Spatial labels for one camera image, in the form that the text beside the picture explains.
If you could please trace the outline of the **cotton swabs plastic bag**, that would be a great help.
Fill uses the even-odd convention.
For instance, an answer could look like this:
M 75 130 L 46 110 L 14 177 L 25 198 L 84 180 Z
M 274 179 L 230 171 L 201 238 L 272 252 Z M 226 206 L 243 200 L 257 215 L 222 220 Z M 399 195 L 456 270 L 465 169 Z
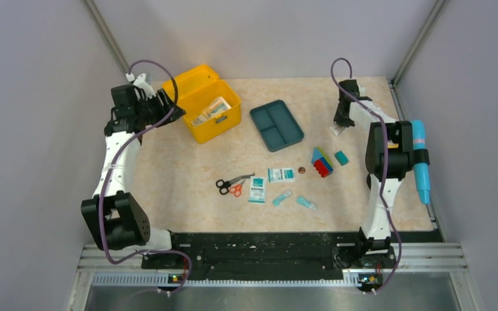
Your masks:
M 334 136 L 339 136 L 341 135 L 344 130 L 346 129 L 345 126 L 339 126 L 338 124 L 334 124 L 334 125 L 331 125 L 329 127 L 331 133 L 334 135 Z

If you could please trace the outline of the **teal divided plastic tray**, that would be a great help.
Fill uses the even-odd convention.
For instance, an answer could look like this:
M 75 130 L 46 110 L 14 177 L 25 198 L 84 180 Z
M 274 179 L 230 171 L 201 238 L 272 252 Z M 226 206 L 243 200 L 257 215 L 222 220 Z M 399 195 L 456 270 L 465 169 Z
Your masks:
M 250 110 L 250 117 L 269 152 L 300 143 L 305 134 L 283 100 Z

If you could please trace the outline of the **gloves packet orange teal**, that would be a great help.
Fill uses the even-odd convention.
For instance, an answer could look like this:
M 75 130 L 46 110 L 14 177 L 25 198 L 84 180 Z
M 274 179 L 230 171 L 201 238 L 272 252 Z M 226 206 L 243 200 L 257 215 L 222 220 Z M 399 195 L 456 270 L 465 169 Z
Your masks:
M 229 109 L 231 109 L 230 104 L 223 97 L 217 97 L 202 110 L 202 115 L 210 120 Z

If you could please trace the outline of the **clear bag white gauze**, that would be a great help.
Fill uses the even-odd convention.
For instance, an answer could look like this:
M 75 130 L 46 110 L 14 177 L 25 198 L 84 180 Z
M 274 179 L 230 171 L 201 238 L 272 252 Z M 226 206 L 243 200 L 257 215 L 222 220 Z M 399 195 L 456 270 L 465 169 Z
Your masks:
M 199 114 L 197 117 L 195 117 L 194 119 L 192 119 L 190 121 L 190 124 L 193 127 L 197 127 L 197 126 L 204 124 L 207 121 L 208 121 L 208 118 L 205 115 Z

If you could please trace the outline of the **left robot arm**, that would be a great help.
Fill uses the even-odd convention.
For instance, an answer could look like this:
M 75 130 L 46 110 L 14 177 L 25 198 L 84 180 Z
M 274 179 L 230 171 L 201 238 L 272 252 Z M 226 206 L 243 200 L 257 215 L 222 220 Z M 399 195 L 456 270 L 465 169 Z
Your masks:
M 181 119 L 177 95 L 163 89 L 126 84 L 112 88 L 113 107 L 104 127 L 106 155 L 97 188 L 80 211 L 102 251 L 132 248 L 137 252 L 156 250 L 167 268 L 179 265 L 182 250 L 172 244 L 167 230 L 152 229 L 147 214 L 132 194 L 137 154 L 142 136 L 149 130 Z

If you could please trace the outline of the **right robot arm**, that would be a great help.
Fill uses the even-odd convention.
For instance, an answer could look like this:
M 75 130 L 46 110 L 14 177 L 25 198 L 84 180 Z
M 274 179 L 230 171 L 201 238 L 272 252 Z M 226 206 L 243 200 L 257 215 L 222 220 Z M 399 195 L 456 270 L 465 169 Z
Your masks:
M 364 164 L 370 197 L 368 214 L 354 249 L 354 259 L 363 267 L 373 266 L 390 251 L 391 209 L 407 172 L 413 172 L 420 201 L 431 202 L 429 151 L 421 120 L 398 121 L 362 97 L 356 80 L 338 83 L 339 103 L 334 123 L 342 128 L 360 126 L 368 133 Z

